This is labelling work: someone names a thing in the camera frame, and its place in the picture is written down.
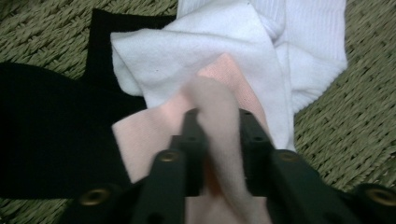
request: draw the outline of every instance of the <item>black cloth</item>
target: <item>black cloth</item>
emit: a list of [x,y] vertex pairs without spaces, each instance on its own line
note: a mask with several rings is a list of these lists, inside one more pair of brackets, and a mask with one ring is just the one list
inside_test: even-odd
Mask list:
[[0,63],[0,197],[74,198],[92,184],[131,185],[111,125],[146,105],[120,90],[110,33],[162,28],[174,19],[95,9],[80,80]]

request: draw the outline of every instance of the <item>metal grommet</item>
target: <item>metal grommet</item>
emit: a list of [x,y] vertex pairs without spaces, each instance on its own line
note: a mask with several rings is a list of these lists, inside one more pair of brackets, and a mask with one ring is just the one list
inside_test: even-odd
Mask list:
[[292,152],[281,152],[279,153],[279,158],[282,161],[297,161],[299,160],[297,154]]
[[178,158],[178,154],[176,152],[165,152],[161,155],[161,161],[175,161]]
[[108,189],[92,189],[79,198],[79,202],[85,206],[94,206],[108,199],[110,191]]
[[396,206],[396,195],[383,189],[367,189],[366,195],[376,203],[386,206]]

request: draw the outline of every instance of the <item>woven mat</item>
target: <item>woven mat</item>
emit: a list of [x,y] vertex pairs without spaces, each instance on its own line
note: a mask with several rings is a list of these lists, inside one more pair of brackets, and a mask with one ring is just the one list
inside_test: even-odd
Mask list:
[[[92,8],[175,15],[177,0],[0,1],[0,62],[28,63],[82,76]],[[396,1],[348,0],[349,67],[295,119],[299,152],[326,183],[396,189]],[[67,200],[0,199],[9,223],[56,223]]]

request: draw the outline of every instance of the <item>pink fabric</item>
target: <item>pink fabric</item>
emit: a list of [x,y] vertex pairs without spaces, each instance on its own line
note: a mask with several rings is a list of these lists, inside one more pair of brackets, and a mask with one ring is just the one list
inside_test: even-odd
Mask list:
[[132,182],[149,173],[153,156],[179,134],[184,113],[199,108],[198,121],[209,138],[206,187],[187,200],[187,223],[270,223],[263,198],[250,196],[243,177],[238,107],[252,112],[265,131],[265,114],[233,58],[223,54],[200,70],[165,104],[113,125]]

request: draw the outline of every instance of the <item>woven rug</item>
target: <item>woven rug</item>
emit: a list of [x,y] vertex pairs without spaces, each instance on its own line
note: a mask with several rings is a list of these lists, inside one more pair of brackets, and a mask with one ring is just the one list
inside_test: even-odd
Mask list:
[[[91,12],[175,15],[177,0],[0,1],[0,62],[84,72]],[[349,67],[295,118],[298,151],[341,190],[396,189],[396,1],[348,0]],[[8,223],[56,223],[67,200],[0,199]]]

